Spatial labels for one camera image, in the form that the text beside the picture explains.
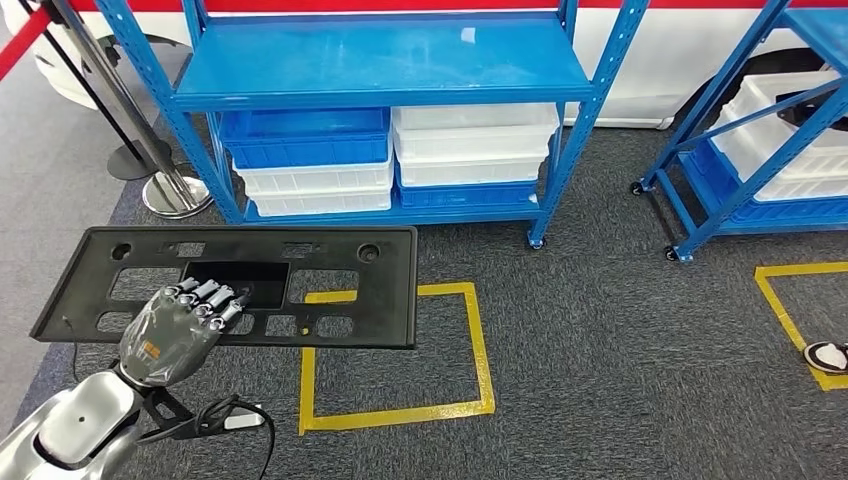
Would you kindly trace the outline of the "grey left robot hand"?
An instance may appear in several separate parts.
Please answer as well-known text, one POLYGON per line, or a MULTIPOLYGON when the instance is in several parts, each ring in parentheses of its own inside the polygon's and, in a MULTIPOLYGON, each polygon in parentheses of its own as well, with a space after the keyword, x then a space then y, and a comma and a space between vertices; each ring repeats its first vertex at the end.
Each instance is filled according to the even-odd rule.
POLYGON ((237 325, 251 290, 188 277, 150 298, 119 342, 117 372, 140 388, 175 385, 192 376, 224 333, 237 325))

